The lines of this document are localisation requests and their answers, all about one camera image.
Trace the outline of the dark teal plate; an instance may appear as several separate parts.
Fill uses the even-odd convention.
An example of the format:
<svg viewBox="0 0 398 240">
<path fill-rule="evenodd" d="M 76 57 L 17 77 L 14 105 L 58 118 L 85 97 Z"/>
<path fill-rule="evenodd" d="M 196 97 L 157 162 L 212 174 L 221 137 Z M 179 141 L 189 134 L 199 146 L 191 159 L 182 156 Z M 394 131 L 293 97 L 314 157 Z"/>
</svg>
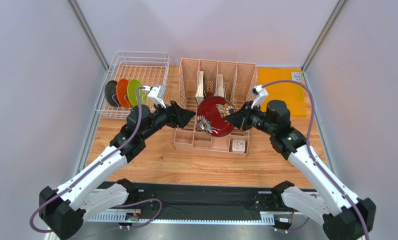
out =
<svg viewBox="0 0 398 240">
<path fill-rule="evenodd" d="M 107 103 L 112 107 L 118 108 L 121 105 L 117 99 L 116 87 L 117 87 L 117 82 L 115 80 L 111 80 L 106 83 L 104 93 Z"/>
</svg>

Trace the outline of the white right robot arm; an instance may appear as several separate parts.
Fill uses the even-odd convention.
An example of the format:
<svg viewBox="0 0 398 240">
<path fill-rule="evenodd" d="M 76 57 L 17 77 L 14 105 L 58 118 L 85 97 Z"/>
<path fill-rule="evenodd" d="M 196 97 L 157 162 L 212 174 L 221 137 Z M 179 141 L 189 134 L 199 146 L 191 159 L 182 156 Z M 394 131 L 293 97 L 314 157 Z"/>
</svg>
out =
<svg viewBox="0 0 398 240">
<path fill-rule="evenodd" d="M 291 126 L 286 103 L 272 100 L 262 112 L 246 102 L 225 118 L 240 130 L 256 128 L 270 136 L 272 147 L 308 179 L 318 196 L 314 197 L 285 181 L 273 188 L 282 203 L 319 224 L 330 240 L 369 238 L 376 212 L 374 202 L 361 199 L 343 184 L 321 161 L 309 140 Z"/>
</svg>

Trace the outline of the green plate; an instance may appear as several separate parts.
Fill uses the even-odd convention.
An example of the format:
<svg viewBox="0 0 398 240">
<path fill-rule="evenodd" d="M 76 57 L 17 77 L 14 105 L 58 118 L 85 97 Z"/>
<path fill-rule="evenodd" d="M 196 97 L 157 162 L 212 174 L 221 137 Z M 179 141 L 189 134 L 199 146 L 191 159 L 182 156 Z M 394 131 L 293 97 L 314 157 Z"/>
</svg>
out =
<svg viewBox="0 0 398 240">
<path fill-rule="evenodd" d="M 127 86 L 127 98 L 132 107 L 135 107 L 138 105 L 137 88 L 142 87 L 142 86 L 143 86 L 142 83 L 137 79 L 129 80 L 129 83 Z"/>
</svg>

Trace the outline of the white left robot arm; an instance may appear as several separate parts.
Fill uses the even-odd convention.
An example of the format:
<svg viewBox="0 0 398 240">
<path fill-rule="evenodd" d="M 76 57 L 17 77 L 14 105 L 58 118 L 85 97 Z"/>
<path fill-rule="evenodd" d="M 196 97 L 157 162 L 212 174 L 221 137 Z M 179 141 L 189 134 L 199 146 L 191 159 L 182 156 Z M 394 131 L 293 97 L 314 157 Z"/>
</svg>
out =
<svg viewBox="0 0 398 240">
<path fill-rule="evenodd" d="M 195 112 L 181 108 L 175 101 L 155 105 L 151 112 L 146 105 L 132 108 L 126 124 L 110 141 L 109 146 L 76 176 L 55 189 L 47 186 L 39 194 L 39 207 L 33 215 L 49 227 L 61 240 L 73 237 L 91 217 L 113 207 L 134 205 L 131 195 L 137 191 L 122 179 L 107 190 L 93 191 L 111 174 L 127 165 L 145 147 L 145 141 L 164 126 L 185 127 Z"/>
</svg>

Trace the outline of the red floral plate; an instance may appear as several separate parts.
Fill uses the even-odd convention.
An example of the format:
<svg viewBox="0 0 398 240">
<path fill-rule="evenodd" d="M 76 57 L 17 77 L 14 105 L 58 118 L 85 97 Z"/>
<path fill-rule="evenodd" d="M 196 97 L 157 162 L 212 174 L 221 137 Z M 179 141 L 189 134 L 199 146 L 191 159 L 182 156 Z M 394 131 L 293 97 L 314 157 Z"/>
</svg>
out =
<svg viewBox="0 0 398 240">
<path fill-rule="evenodd" d="M 224 137 L 234 130 L 225 117 L 236 112 L 234 105 L 220 96 L 208 97 L 197 108 L 197 129 L 212 137 Z"/>
</svg>

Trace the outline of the orange plate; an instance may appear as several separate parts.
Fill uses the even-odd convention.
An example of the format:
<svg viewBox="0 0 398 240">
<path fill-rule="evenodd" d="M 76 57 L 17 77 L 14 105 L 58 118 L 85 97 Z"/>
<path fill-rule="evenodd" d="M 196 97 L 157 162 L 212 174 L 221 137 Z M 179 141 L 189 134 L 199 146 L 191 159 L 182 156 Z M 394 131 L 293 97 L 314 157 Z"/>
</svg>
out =
<svg viewBox="0 0 398 240">
<path fill-rule="evenodd" d="M 119 104 L 128 109 L 130 108 L 130 103 L 127 100 L 127 88 L 129 81 L 125 78 L 120 79 L 116 85 L 116 97 L 118 99 Z"/>
</svg>

